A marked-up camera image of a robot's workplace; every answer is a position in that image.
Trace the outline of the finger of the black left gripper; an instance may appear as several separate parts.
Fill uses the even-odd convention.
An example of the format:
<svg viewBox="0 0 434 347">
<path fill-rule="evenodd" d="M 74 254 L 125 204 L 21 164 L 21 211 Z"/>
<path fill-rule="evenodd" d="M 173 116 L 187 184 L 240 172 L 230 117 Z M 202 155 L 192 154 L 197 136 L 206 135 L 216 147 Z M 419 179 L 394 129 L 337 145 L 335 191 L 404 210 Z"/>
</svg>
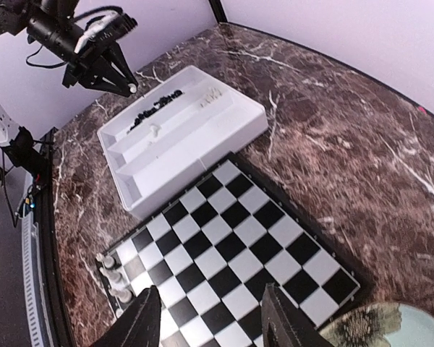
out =
<svg viewBox="0 0 434 347">
<path fill-rule="evenodd" d="M 106 59 L 109 61 L 112 69 L 116 70 L 124 85 L 129 88 L 129 84 L 134 84 L 137 87 L 137 80 L 129 68 L 121 47 L 117 42 L 113 42 L 106 50 Z"/>
<path fill-rule="evenodd" d="M 78 81 L 83 87 L 106 93 L 129 97 L 132 94 L 131 82 L 112 66 L 108 69 L 103 67 L 91 67 Z"/>
</svg>

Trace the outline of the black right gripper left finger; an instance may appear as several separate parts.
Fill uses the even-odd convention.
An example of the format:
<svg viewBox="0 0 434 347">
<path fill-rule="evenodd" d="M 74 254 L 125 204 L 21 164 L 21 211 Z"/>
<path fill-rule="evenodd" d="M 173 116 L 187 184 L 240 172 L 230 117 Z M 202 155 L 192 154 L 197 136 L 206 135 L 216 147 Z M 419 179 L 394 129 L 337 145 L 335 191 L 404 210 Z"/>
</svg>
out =
<svg viewBox="0 0 434 347">
<path fill-rule="evenodd" d="M 94 347 L 158 347 L 160 343 L 161 297 L 156 286 L 142 290 L 121 317 Z"/>
</svg>

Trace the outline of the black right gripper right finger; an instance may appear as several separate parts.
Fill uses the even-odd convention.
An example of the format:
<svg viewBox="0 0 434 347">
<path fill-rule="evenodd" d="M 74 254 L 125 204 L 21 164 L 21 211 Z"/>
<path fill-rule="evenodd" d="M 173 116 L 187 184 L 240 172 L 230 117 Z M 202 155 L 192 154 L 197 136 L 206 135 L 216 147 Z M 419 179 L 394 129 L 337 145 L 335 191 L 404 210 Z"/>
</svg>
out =
<svg viewBox="0 0 434 347">
<path fill-rule="evenodd" d="M 267 284 L 261 301 L 264 346 L 333 347 L 274 284 Z"/>
</svg>

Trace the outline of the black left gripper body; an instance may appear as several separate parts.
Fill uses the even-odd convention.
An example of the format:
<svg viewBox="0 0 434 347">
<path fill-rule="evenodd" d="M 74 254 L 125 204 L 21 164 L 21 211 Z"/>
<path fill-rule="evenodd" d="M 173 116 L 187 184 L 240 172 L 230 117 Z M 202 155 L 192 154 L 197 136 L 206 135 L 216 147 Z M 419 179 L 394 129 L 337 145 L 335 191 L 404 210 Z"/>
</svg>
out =
<svg viewBox="0 0 434 347">
<path fill-rule="evenodd" d="M 58 20 L 49 14 L 34 14 L 28 23 L 27 34 L 42 47 L 61 59 L 65 67 L 62 85 L 79 84 L 87 89 L 105 88 L 105 59 L 96 37 L 105 29 L 105 17 L 89 20 L 81 28 L 72 19 Z"/>
</svg>

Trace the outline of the white chess pawn piece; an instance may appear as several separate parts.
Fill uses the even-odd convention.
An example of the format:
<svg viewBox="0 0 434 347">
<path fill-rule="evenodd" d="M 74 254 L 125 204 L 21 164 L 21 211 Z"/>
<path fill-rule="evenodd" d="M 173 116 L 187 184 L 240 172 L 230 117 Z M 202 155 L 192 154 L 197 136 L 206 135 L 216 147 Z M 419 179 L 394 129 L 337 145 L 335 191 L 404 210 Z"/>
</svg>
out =
<svg viewBox="0 0 434 347">
<path fill-rule="evenodd" d="M 134 294 L 128 289 L 116 289 L 116 288 L 110 288 L 108 290 L 111 296 L 117 298 L 121 303 L 128 304 L 133 300 Z"/>
</svg>

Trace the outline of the white chess rook piece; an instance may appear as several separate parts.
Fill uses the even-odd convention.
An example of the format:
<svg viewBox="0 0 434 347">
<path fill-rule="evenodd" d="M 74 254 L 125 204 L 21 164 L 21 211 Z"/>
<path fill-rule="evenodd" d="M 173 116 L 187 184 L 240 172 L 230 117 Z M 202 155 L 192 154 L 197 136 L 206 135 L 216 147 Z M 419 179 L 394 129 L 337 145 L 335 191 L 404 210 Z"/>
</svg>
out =
<svg viewBox="0 0 434 347">
<path fill-rule="evenodd" d="M 103 277 L 105 277 L 112 287 L 120 287 L 124 285 L 124 276 L 117 270 L 109 270 L 104 267 L 100 267 L 99 271 Z"/>
</svg>

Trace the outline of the white plastic parts tray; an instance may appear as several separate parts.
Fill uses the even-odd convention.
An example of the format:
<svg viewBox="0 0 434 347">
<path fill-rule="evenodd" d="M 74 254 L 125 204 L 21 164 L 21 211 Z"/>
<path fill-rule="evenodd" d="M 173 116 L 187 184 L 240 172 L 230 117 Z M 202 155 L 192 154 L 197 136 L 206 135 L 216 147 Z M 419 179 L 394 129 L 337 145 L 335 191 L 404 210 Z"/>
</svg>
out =
<svg viewBox="0 0 434 347">
<path fill-rule="evenodd" d="M 223 95 L 201 108 L 209 87 Z M 129 132 L 139 112 L 175 90 L 184 94 Z M 97 135 L 123 209 L 142 220 L 267 128 L 262 104 L 189 65 L 120 111 Z"/>
</svg>

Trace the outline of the black and grey chessboard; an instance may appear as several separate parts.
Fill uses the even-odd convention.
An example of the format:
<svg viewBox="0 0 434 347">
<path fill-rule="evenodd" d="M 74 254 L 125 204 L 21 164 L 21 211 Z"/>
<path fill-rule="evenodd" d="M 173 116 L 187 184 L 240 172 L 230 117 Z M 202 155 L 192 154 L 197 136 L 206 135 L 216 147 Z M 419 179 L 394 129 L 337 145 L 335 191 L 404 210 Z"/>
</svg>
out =
<svg viewBox="0 0 434 347">
<path fill-rule="evenodd" d="M 101 252 L 124 285 L 98 273 L 113 313 L 156 286 L 161 346 L 261 346 L 260 303 L 278 286 L 314 327 L 350 307 L 366 289 L 357 269 L 321 240 L 235 155 L 227 155 L 158 212 Z"/>
</svg>

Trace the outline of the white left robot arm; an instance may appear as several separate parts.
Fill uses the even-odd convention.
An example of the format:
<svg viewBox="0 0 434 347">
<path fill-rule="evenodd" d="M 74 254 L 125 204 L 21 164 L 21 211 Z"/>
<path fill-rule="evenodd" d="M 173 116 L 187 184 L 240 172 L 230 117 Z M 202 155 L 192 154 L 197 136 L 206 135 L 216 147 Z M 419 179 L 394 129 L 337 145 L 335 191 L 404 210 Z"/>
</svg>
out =
<svg viewBox="0 0 434 347">
<path fill-rule="evenodd" d="M 132 96 L 119 39 L 141 20 L 133 1 L 0 1 L 0 118 L 43 134 L 101 96 Z"/>
</svg>

